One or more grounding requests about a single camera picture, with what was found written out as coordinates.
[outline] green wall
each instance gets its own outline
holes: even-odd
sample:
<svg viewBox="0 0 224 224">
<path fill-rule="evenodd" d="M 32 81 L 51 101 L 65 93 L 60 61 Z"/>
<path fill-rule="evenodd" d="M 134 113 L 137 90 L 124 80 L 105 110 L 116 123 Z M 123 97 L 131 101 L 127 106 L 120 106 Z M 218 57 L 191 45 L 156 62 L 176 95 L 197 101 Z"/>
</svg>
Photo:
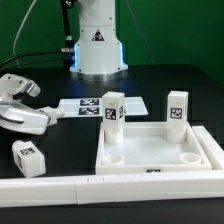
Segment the green wall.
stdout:
<svg viewBox="0 0 224 224">
<path fill-rule="evenodd" d="M 129 0 L 155 64 L 193 64 L 224 83 L 223 0 Z M 0 61 L 11 57 L 14 38 L 32 0 L 0 0 Z M 127 9 L 116 0 L 117 36 L 129 65 L 151 64 Z M 78 7 L 70 11 L 74 39 L 79 37 Z M 25 24 L 16 52 L 64 46 L 59 0 L 38 0 Z M 42 66 L 61 66 L 60 63 Z"/>
</svg>

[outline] white paper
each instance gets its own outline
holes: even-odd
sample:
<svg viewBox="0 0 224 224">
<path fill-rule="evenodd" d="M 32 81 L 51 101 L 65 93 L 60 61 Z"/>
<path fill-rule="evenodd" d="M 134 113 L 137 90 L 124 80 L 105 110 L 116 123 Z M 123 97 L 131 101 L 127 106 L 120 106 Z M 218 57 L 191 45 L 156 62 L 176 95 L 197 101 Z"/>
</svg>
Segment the white paper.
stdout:
<svg viewBox="0 0 224 224">
<path fill-rule="evenodd" d="M 85 101 L 86 105 L 81 105 L 81 100 Z M 94 105 L 93 100 L 98 100 L 99 104 Z M 64 112 L 63 118 L 103 116 L 102 98 L 62 99 L 58 108 Z M 142 97 L 125 97 L 125 110 L 126 116 L 148 114 Z"/>
</svg>

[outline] circular hole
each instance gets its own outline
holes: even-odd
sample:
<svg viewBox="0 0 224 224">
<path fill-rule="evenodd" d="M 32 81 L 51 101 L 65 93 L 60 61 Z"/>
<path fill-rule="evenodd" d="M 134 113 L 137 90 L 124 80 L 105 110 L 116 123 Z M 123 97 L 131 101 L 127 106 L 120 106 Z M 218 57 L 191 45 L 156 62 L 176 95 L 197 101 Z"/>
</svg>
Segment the circular hole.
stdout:
<svg viewBox="0 0 224 224">
<path fill-rule="evenodd" d="M 201 164 L 201 157 L 195 153 L 182 153 L 179 158 L 181 162 L 185 164 Z"/>
<path fill-rule="evenodd" d="M 124 164 L 124 158 L 119 154 L 106 155 L 103 159 L 105 165 L 122 165 Z"/>
</svg>

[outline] white tray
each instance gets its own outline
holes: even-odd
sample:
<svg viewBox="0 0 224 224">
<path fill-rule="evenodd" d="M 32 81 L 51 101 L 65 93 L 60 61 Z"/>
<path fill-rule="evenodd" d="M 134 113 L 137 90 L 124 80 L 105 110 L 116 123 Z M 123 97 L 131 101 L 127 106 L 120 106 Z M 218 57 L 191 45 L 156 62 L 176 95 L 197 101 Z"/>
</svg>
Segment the white tray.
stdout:
<svg viewBox="0 0 224 224">
<path fill-rule="evenodd" d="M 186 141 L 170 143 L 166 139 L 166 122 L 130 122 L 124 126 L 121 144 L 104 141 L 101 125 L 96 160 L 96 174 L 211 170 L 212 166 L 187 122 Z M 200 164 L 183 163 L 179 156 L 194 153 Z"/>
</svg>

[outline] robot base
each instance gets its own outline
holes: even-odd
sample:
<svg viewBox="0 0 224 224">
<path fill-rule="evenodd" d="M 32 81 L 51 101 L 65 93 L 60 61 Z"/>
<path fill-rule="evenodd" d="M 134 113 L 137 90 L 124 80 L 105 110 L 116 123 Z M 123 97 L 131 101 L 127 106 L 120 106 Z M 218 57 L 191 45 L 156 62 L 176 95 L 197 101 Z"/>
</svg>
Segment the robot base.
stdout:
<svg viewBox="0 0 224 224">
<path fill-rule="evenodd" d="M 128 70 L 121 70 L 111 74 L 85 74 L 81 72 L 70 72 L 71 76 L 76 79 L 86 81 L 110 81 L 118 78 L 123 78 L 128 75 Z"/>
</svg>

